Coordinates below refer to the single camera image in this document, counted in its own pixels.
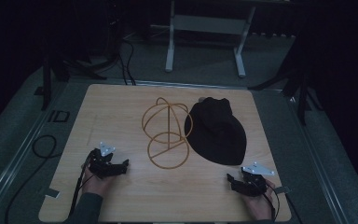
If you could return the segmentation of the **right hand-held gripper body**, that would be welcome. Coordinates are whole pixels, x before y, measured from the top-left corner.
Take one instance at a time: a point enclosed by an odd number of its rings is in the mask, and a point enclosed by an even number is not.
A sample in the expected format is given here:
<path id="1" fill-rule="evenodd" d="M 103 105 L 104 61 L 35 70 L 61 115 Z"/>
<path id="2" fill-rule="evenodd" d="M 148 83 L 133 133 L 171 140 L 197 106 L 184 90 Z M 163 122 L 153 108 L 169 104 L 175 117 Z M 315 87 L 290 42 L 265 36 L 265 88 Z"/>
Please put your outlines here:
<path id="1" fill-rule="evenodd" d="M 254 162 L 241 167 L 243 182 L 240 184 L 240 194 L 250 197 L 260 196 L 267 191 L 265 175 L 275 175 L 273 170 Z"/>

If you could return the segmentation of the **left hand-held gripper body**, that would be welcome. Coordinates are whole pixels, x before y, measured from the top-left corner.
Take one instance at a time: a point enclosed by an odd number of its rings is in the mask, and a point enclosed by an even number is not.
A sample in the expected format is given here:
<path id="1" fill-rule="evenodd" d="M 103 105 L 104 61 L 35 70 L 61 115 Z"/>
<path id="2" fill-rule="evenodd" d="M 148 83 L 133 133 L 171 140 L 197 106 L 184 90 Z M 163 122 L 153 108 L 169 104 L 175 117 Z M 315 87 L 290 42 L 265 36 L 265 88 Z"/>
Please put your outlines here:
<path id="1" fill-rule="evenodd" d="M 113 164 L 111 162 L 115 151 L 115 147 L 101 142 L 100 145 L 94 148 L 89 154 L 90 171 L 101 179 L 108 176 L 119 175 L 119 172 L 127 167 L 122 163 Z"/>

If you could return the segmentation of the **person's left hand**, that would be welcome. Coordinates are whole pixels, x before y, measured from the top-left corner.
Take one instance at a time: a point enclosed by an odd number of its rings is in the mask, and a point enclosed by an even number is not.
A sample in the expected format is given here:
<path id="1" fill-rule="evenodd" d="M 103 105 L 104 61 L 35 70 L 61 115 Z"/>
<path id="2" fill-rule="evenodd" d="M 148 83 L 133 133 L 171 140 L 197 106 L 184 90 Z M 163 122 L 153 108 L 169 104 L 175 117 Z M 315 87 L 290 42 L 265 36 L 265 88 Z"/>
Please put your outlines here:
<path id="1" fill-rule="evenodd" d="M 101 179 L 87 168 L 84 174 L 82 193 L 93 193 L 104 197 L 108 194 L 114 180 L 114 177 L 105 177 Z"/>

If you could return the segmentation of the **person's right hand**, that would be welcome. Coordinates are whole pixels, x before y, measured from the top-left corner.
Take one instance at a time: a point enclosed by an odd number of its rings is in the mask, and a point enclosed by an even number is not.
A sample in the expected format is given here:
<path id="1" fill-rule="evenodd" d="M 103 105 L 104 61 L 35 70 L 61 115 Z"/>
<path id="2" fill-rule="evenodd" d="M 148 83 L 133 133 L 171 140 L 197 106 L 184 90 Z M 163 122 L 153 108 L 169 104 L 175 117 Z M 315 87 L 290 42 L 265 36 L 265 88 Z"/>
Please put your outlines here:
<path id="1" fill-rule="evenodd" d="M 245 202 L 249 214 L 255 220 L 272 220 L 273 219 L 273 205 L 272 205 L 272 192 L 275 185 L 266 181 L 267 191 L 262 196 L 249 197 L 242 195 L 242 199 Z"/>

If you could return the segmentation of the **black hat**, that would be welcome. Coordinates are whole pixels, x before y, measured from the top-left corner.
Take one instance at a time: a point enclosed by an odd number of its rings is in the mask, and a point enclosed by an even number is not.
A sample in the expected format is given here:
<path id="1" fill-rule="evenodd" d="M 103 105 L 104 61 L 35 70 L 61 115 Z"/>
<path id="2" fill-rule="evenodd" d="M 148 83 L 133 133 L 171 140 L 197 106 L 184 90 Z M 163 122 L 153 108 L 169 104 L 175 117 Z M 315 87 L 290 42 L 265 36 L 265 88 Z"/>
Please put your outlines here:
<path id="1" fill-rule="evenodd" d="M 241 165 L 247 138 L 228 99 L 204 98 L 185 121 L 186 140 L 204 159 L 222 165 Z"/>

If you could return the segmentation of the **black tripod stand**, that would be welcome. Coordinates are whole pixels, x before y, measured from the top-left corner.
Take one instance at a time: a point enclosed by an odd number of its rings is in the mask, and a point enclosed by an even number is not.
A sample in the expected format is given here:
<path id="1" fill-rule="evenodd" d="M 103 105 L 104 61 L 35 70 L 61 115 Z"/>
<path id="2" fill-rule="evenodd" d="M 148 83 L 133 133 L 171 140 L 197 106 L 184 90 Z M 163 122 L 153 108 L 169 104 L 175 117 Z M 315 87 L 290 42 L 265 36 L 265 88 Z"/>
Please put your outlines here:
<path id="1" fill-rule="evenodd" d="M 249 90 L 261 91 L 286 79 L 287 82 L 282 89 L 282 94 L 286 97 L 294 97 L 298 92 L 296 115 L 300 123 L 306 125 L 305 112 L 309 95 L 310 74 L 311 66 L 307 53 L 301 47 L 291 47 L 277 74 L 261 84 L 249 87 Z"/>
<path id="2" fill-rule="evenodd" d="M 50 102 L 52 101 L 52 80 L 51 73 L 54 73 L 59 80 L 68 81 L 69 72 L 67 67 L 74 67 L 86 77 L 94 79 L 105 80 L 105 77 L 97 75 L 93 66 L 86 66 L 79 63 L 77 60 L 72 59 L 67 54 L 57 50 L 46 39 L 42 43 L 43 61 L 42 61 L 42 83 L 41 87 L 38 87 L 35 91 L 36 95 L 43 97 L 42 111 L 48 109 Z"/>

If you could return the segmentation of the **white metal stand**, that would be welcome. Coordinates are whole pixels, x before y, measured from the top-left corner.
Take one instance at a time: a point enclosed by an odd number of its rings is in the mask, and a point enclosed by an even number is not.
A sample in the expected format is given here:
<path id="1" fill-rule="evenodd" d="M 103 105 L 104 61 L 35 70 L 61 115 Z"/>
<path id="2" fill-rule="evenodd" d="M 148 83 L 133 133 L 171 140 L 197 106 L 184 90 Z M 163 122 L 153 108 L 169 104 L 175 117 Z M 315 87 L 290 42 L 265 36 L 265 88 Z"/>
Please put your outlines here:
<path id="1" fill-rule="evenodd" d="M 228 18 L 214 18 L 202 16 L 190 16 L 177 14 L 175 12 L 175 0 L 170 5 L 170 26 L 169 45 L 166 56 L 165 71 L 173 70 L 175 43 L 174 34 L 176 31 L 191 31 L 203 33 L 215 33 L 225 35 L 238 35 L 241 39 L 233 49 L 234 59 L 239 77 L 245 77 L 245 66 L 242 59 L 242 50 L 249 34 L 256 7 L 250 7 L 247 17 L 242 20 Z"/>

